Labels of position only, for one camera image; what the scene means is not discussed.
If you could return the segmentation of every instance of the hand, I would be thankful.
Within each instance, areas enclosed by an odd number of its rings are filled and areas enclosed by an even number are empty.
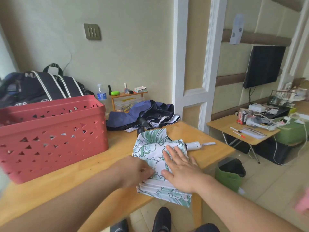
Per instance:
[[[110,166],[113,177],[119,181],[118,188],[137,186],[153,173],[153,169],[140,158],[127,156]]]
[[[166,151],[163,151],[164,159],[173,173],[162,170],[161,174],[178,190],[186,193],[196,193],[198,180],[205,174],[198,167],[195,159],[191,157],[191,162],[185,157],[179,147],[175,150],[166,146],[173,160]]]

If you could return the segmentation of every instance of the television screen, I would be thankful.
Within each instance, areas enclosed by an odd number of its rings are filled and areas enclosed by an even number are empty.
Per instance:
[[[285,46],[253,46],[243,87],[277,81]]]

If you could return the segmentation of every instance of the blue bottle label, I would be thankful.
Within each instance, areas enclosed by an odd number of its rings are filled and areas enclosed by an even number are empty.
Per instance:
[[[97,94],[98,96],[98,100],[106,100],[106,93],[98,93]]]

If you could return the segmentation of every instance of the light switch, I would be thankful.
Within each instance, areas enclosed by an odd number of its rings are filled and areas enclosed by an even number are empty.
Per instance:
[[[88,40],[101,40],[100,28],[97,24],[84,23],[84,28]]]

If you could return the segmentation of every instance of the pink object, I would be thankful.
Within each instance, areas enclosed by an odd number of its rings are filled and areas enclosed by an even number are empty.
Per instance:
[[[309,209],[309,188],[307,188],[305,195],[295,206],[295,210],[301,214],[303,214],[307,209]]]
[[[0,109],[0,166],[17,184],[107,149],[105,105],[93,95]]]

